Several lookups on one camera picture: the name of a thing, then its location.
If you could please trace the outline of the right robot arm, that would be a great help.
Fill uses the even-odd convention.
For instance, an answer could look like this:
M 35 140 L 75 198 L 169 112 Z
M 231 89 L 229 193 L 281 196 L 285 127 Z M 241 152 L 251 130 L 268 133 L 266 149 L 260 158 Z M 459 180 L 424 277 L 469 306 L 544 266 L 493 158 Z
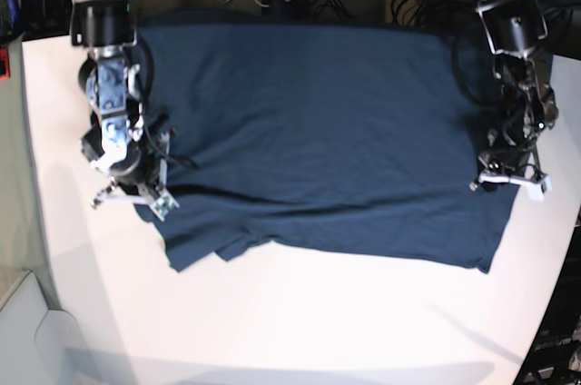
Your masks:
M 138 44 L 137 1 L 72 0 L 71 42 L 87 54 L 79 77 L 96 117 L 81 145 L 91 167 L 110 181 L 94 206 L 122 186 L 132 191 L 131 202 L 163 217 L 178 205 L 167 188 L 170 136 L 153 140 L 145 120 L 141 66 L 130 57 Z

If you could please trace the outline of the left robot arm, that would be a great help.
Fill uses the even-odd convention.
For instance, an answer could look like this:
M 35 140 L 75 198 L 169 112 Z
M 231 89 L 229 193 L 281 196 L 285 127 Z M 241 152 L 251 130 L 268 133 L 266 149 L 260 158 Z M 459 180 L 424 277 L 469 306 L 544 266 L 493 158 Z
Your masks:
M 485 111 L 487 134 L 478 153 L 478 175 L 471 190 L 494 191 L 515 185 L 540 201 L 551 189 L 542 170 L 537 141 L 556 124 L 555 92 L 541 84 L 536 57 L 549 37 L 546 12 L 571 7 L 571 0 L 473 0 L 490 53 L 496 99 L 468 99 Z

